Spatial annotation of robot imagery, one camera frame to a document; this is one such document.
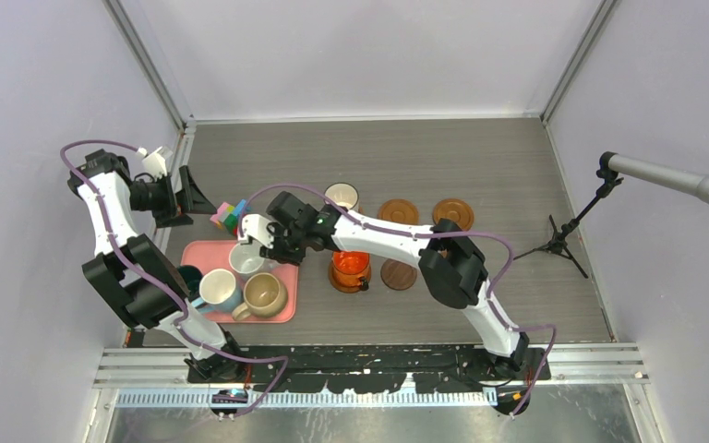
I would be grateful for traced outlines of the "pink plastic tray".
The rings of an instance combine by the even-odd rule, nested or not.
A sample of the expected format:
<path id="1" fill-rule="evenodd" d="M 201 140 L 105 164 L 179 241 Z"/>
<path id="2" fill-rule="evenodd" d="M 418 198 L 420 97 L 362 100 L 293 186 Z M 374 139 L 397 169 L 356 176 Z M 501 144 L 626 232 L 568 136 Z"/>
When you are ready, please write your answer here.
<path id="1" fill-rule="evenodd" d="M 214 269 L 233 270 L 229 263 L 231 250 L 238 245 L 236 240 L 199 240 L 189 243 L 184 249 L 181 264 L 198 268 L 203 274 Z M 288 302 L 283 311 L 274 317 L 250 316 L 244 324 L 282 324 L 290 321 L 297 307 L 299 268 L 293 265 L 271 265 L 270 273 L 283 282 L 288 290 Z"/>

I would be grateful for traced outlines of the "grey cup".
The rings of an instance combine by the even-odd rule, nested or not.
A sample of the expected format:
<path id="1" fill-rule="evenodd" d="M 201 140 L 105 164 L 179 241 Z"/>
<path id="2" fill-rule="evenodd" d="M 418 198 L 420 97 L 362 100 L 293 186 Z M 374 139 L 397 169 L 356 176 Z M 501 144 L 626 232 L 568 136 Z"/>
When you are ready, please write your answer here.
<path id="1" fill-rule="evenodd" d="M 349 183 L 339 182 L 328 186 L 324 195 L 336 205 L 346 209 L 360 211 L 360 195 L 358 190 Z"/>

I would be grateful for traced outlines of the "orange cup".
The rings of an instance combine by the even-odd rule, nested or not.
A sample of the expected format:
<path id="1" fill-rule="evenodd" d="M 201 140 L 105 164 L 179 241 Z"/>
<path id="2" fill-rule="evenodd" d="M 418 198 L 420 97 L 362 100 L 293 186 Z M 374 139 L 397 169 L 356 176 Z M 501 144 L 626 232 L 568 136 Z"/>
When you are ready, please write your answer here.
<path id="1" fill-rule="evenodd" d="M 370 266 L 370 255 L 365 252 L 334 252 L 332 254 L 330 267 L 337 269 L 340 273 L 357 275 L 363 273 Z"/>

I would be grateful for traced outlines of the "brown coaster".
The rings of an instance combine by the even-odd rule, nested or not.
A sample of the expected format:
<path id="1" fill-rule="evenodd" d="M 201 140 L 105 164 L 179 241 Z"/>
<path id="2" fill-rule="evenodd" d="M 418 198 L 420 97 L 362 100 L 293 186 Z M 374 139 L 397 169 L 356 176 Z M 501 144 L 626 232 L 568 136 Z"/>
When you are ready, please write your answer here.
<path id="1" fill-rule="evenodd" d="M 393 198 L 381 205 L 378 218 L 387 222 L 417 225 L 419 223 L 419 211 L 411 201 Z"/>
<path id="2" fill-rule="evenodd" d="M 337 269 L 328 269 L 328 278 L 331 286 L 341 293 L 359 293 L 367 291 L 370 287 L 371 268 L 363 273 L 349 275 L 340 273 Z"/>
<path id="3" fill-rule="evenodd" d="M 432 210 L 434 223 L 442 219 L 455 222 L 462 230 L 470 230 L 475 222 L 475 212 L 465 201 L 458 198 L 446 198 L 438 202 Z"/>

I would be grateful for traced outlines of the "dark walnut coaster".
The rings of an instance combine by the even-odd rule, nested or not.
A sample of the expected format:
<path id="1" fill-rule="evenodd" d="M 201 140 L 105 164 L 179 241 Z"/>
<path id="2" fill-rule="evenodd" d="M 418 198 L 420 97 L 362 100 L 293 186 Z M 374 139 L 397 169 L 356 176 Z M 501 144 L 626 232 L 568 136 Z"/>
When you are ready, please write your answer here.
<path id="1" fill-rule="evenodd" d="M 394 291 L 410 289 L 415 284 L 417 276 L 417 269 L 392 259 L 387 259 L 380 269 L 383 283 Z"/>

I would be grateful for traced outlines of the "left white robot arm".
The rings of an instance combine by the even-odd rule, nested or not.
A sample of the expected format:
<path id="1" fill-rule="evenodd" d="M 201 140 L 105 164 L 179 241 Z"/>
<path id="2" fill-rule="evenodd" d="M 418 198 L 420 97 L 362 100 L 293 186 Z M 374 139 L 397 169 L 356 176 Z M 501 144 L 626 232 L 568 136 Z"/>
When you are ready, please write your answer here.
<path id="1" fill-rule="evenodd" d="M 70 169 L 70 190 L 83 200 L 95 232 L 92 260 L 84 277 L 130 328 L 158 329 L 183 343 L 185 363 L 202 380 L 234 382 L 245 374 L 246 358 L 232 334 L 192 305 L 182 274 L 150 237 L 137 230 L 135 211 L 148 211 L 160 228 L 189 225 L 192 215 L 215 213 L 188 167 L 179 168 L 175 189 L 161 152 L 138 150 L 148 180 L 131 176 L 127 159 L 106 150 Z"/>

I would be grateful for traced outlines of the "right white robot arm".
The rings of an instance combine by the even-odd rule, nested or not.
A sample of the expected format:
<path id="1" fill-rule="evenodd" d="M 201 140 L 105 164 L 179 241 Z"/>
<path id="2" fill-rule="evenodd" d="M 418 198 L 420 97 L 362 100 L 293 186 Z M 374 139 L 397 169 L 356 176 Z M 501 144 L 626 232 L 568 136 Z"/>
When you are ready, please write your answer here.
<path id="1" fill-rule="evenodd" d="M 327 199 L 316 209 L 282 191 L 266 215 L 248 214 L 238 228 L 242 242 L 260 245 L 260 254 L 300 265 L 308 249 L 362 252 L 417 269 L 431 296 L 461 311 L 479 335 L 493 372 L 514 378 L 527 365 L 527 335 L 510 320 L 494 294 L 484 253 L 473 233 L 454 221 L 408 225 L 367 217 Z"/>

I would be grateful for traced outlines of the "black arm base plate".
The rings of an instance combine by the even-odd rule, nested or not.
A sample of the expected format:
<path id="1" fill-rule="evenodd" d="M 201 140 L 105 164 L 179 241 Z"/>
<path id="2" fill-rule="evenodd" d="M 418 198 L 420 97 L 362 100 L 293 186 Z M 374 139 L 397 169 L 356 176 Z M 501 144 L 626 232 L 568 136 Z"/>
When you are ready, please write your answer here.
<path id="1" fill-rule="evenodd" d="M 514 373 L 494 366 L 494 357 L 471 344 L 260 345 L 241 348 L 239 353 L 252 360 L 288 358 L 273 392 L 393 393 L 407 381 L 424 394 L 475 392 L 483 385 L 495 387 L 505 381 L 526 383 L 536 373 L 541 380 L 551 376 L 548 368 L 538 367 L 544 354 L 539 348 L 528 349 L 520 370 Z"/>

